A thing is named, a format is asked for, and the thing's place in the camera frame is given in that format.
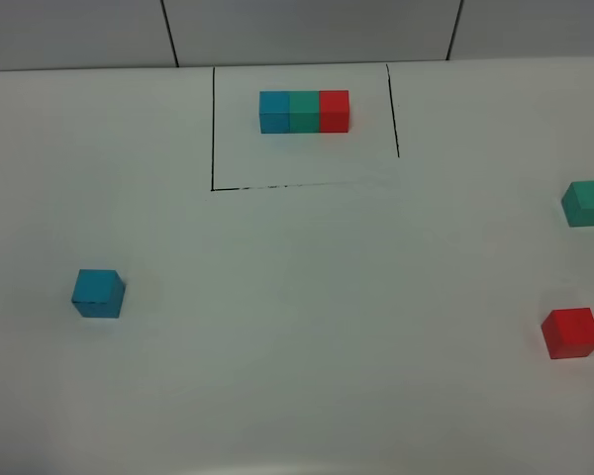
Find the green template block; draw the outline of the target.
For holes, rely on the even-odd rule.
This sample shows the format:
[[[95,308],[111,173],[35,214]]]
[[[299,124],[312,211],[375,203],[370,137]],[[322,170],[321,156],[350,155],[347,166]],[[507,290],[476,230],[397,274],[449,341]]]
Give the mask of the green template block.
[[[320,99],[318,91],[289,92],[289,132],[316,134],[320,131]]]

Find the blue template block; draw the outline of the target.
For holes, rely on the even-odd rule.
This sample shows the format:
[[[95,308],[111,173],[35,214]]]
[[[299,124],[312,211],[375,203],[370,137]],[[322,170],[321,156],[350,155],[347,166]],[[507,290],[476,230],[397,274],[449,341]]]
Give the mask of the blue template block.
[[[262,134],[288,134],[290,132],[290,105],[288,91],[260,91],[258,117]]]

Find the red template block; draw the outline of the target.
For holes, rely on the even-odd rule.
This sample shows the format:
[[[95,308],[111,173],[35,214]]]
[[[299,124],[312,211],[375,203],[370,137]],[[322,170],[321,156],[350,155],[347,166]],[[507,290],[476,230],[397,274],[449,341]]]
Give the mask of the red template block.
[[[347,90],[321,90],[319,92],[319,129],[321,133],[347,133],[349,117],[349,92]]]

